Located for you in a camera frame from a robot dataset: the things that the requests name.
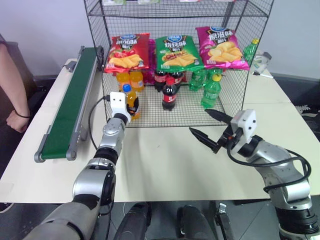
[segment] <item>person's hand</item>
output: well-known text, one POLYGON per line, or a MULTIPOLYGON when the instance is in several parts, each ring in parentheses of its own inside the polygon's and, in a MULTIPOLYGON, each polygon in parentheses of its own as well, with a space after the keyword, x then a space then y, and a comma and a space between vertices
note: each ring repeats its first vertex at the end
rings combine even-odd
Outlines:
POLYGON ((6 119, 6 124, 19 133, 27 130, 28 122, 29 118, 18 116, 15 110, 13 110, 6 119))

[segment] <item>green conveyor belt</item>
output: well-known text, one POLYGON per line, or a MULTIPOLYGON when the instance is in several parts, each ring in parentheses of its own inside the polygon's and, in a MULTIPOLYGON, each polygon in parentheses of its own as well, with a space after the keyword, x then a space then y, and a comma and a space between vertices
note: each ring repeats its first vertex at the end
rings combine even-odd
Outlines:
POLYGON ((66 158, 70 139, 95 60, 95 49, 93 47, 85 48, 78 60, 49 136, 45 141, 41 154, 43 160, 66 158))

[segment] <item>orange juice bottle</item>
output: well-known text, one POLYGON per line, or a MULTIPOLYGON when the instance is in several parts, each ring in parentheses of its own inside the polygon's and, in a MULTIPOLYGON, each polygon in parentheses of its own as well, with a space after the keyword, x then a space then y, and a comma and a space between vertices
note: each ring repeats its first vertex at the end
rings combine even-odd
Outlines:
POLYGON ((118 72, 116 74, 116 80, 118 81, 119 90, 123 91, 125 84, 130 84, 130 76, 127 72, 118 72))
POLYGON ((128 112, 131 115, 131 119, 135 120, 140 118, 139 98, 135 91, 131 89, 129 84, 123 85, 123 91, 126 94, 126 100, 128 104, 128 112))
POLYGON ((141 92, 144 86, 144 76, 140 71, 131 71, 130 72, 130 84, 132 86, 132 91, 141 92))

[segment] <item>robotic arm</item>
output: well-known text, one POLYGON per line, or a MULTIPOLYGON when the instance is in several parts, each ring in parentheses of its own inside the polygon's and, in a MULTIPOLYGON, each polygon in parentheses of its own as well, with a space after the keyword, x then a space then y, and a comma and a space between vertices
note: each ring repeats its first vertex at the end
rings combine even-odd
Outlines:
POLYGON ((275 207, 280 239, 320 240, 308 183, 310 164, 290 150, 268 143, 257 135, 252 136, 257 126, 254 110, 239 111, 234 118, 212 109, 206 112, 228 124, 220 139, 214 142, 205 133, 190 127, 191 133, 215 154, 223 147, 232 161, 255 167, 266 186, 263 190, 269 194, 275 207), (245 157, 246 162, 237 160, 235 154, 245 157), (301 161, 304 175, 296 170, 295 160, 301 161))
POLYGON ((73 200, 56 208, 24 240, 89 240, 101 206, 112 204, 115 166, 122 149, 127 111, 126 94, 110 93, 112 118, 103 128, 100 145, 73 185, 73 200))

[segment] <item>wire mesh shelf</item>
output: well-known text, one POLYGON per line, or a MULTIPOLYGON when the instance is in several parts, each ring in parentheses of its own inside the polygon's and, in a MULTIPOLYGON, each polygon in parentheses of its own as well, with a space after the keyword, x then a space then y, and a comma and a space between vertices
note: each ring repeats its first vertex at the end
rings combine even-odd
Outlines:
MULTIPOLYGON (((127 0, 125 5, 103 6, 102 0, 84 0, 89 28, 97 52, 100 69, 105 64, 112 36, 150 33, 151 39, 169 35, 189 35, 199 47, 196 27, 216 26, 235 30, 239 48, 249 45, 253 38, 261 38, 267 24, 273 0, 236 0, 235 2, 179 2, 160 0, 160 3, 139 5, 127 0)), ((243 107, 248 71, 229 69, 221 80, 221 93, 215 109, 234 116, 243 107)), ((102 73, 104 94, 118 91, 115 78, 102 73)), ((129 127, 184 127, 221 125, 204 111, 200 104, 202 92, 190 92, 182 86, 177 95, 176 107, 163 111, 161 94, 147 86, 139 96, 141 118, 129 127)), ((106 114, 111 110, 105 105, 106 114)))

